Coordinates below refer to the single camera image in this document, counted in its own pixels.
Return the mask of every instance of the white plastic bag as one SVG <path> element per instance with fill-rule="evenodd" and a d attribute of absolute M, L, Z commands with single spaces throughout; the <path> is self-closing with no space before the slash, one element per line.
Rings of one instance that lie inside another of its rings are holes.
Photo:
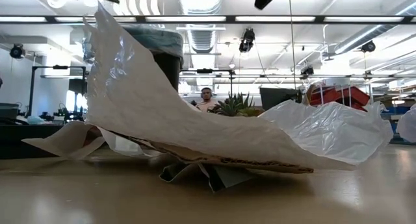
<path fill-rule="evenodd" d="M 393 137 L 382 119 L 380 102 L 365 106 L 368 112 L 331 102 L 320 107 L 286 101 L 260 118 L 273 121 L 302 149 L 328 158 L 359 164 Z"/>
<path fill-rule="evenodd" d="M 84 21 L 92 32 L 96 53 L 88 77 L 88 123 L 209 155 L 315 169 L 352 169 L 350 164 L 302 149 L 265 119 L 231 118 L 189 108 L 150 51 L 101 5 L 96 21 L 96 29 Z"/>
<path fill-rule="evenodd" d="M 396 132 L 400 137 L 415 143 L 416 142 L 416 105 L 413 105 L 398 121 Z"/>

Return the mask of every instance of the tan table surface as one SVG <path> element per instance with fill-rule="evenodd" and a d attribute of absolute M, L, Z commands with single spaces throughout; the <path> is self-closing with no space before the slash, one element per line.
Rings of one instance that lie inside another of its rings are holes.
<path fill-rule="evenodd" d="M 213 194 L 201 175 L 167 184 L 164 160 L 0 161 L 0 224 L 416 223 L 416 147 L 389 145 L 355 171 L 267 173 Z"/>

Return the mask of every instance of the white ceiling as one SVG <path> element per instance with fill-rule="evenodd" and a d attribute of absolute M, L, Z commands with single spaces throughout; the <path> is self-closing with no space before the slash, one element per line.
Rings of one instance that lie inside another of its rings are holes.
<path fill-rule="evenodd" d="M 338 15 L 393 15 L 395 9 L 404 3 L 412 0 L 292 0 L 293 14 L 338 14 Z M 104 2 L 104 7 L 111 13 L 112 4 Z M 158 7 L 161 14 L 176 15 L 181 14 L 179 0 L 158 0 Z M 95 11 L 94 7 L 88 7 L 82 1 L 68 0 L 68 2 L 58 9 L 48 6 L 46 0 L 0 0 L 0 14 L 12 15 L 91 15 Z M 273 0 L 264 10 L 254 7 L 254 0 L 223 0 L 221 14 L 224 15 L 274 15 L 290 14 L 289 0 Z M 177 25 L 167 25 L 167 29 L 176 29 Z M 308 54 L 316 50 L 323 44 L 322 28 L 323 25 L 218 25 L 225 27 L 225 31 L 219 31 L 217 45 L 214 52 L 221 53 L 215 56 L 215 67 L 227 68 L 230 63 L 235 64 L 235 69 L 243 69 L 245 73 L 260 74 L 264 69 L 267 73 L 287 74 L 294 63 L 298 63 Z M 328 44 L 339 43 L 351 35 L 357 33 L 366 25 L 330 25 L 326 29 L 326 42 Z M 245 28 L 251 27 L 256 35 L 255 46 L 248 55 L 240 55 L 238 51 L 239 38 Z M 391 44 L 399 42 L 415 32 L 416 26 L 402 25 L 377 37 L 374 43 L 377 50 L 367 55 L 367 67 L 391 60 L 414 50 L 415 39 L 410 39 L 388 50 L 384 50 Z M 70 51 L 79 48 L 70 45 L 69 35 L 73 27 L 64 25 L 2 25 L 0 36 L 45 36 L 57 44 Z M 184 50 L 188 52 L 186 34 L 180 32 L 185 40 Z M 287 52 L 284 48 L 292 42 L 292 33 L 295 44 L 295 53 L 291 47 Z M 361 59 L 362 53 L 349 52 L 344 57 L 352 63 L 352 68 L 365 68 L 365 63 Z M 310 61 L 319 67 L 320 60 Z M 390 69 L 402 69 L 400 66 L 415 63 L 414 61 Z M 192 67 L 190 56 L 184 57 L 184 67 Z"/>

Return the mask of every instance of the man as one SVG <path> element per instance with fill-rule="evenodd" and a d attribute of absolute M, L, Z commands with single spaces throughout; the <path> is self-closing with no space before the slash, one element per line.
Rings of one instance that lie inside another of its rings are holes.
<path fill-rule="evenodd" d="M 201 90 L 201 97 L 203 102 L 196 105 L 196 108 L 199 108 L 202 112 L 208 112 L 208 110 L 214 108 L 216 102 L 211 98 L 213 96 L 213 91 L 210 88 L 203 88 Z"/>

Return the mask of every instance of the ceiling duct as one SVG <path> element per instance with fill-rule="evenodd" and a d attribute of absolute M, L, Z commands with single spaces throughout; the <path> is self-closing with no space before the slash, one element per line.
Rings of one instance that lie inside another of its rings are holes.
<path fill-rule="evenodd" d="M 215 15 L 220 13 L 222 0 L 180 0 L 182 11 L 185 15 Z M 217 31 L 213 30 L 215 25 L 204 24 L 204 25 L 187 25 L 187 28 L 195 28 L 198 30 L 188 30 L 188 40 L 190 48 L 197 54 L 210 53 L 216 43 Z M 192 56 L 192 63 L 196 67 L 195 59 L 201 57 Z M 204 64 L 202 68 L 213 68 L 215 57 L 212 56 L 212 64 Z"/>
<path fill-rule="evenodd" d="M 412 1 L 410 5 L 407 5 L 401 10 L 397 10 L 395 15 L 397 16 L 414 16 L 416 15 L 416 2 Z M 388 24 L 388 25 L 370 25 L 365 27 L 363 30 L 357 32 L 355 35 L 349 37 L 343 42 L 335 46 L 335 54 L 340 55 L 346 52 L 349 52 L 371 40 L 378 37 L 379 35 L 394 29 L 397 25 Z"/>

